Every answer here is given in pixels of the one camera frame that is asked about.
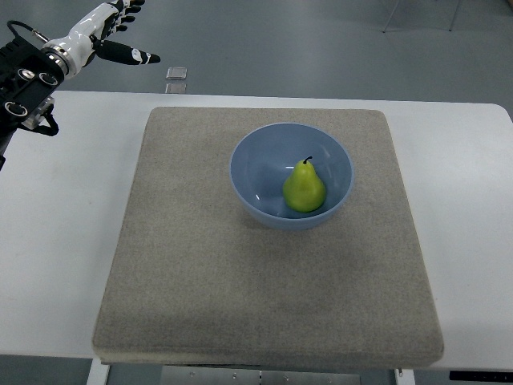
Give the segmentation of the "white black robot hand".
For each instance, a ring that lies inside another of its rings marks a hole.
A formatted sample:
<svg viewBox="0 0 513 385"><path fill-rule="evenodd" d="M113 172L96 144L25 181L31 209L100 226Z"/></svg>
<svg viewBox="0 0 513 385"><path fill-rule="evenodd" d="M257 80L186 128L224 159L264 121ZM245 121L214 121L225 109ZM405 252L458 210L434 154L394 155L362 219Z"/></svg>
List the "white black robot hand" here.
<svg viewBox="0 0 513 385"><path fill-rule="evenodd" d="M144 1L104 2L79 20L66 36L44 43L43 51L56 60L66 77L77 75L96 57L132 66L159 63L158 55L108 39L125 31L144 4Z"/></svg>

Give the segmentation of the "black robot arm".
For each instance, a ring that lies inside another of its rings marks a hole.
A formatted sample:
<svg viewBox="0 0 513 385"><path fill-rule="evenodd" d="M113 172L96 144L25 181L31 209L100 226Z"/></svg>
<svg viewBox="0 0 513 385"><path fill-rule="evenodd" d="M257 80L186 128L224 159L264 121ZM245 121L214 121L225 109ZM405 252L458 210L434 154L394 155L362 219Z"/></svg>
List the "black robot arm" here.
<svg viewBox="0 0 513 385"><path fill-rule="evenodd" d="M61 47L38 49L17 35L1 48L1 163L17 130L55 136L52 93L73 66Z"/></svg>

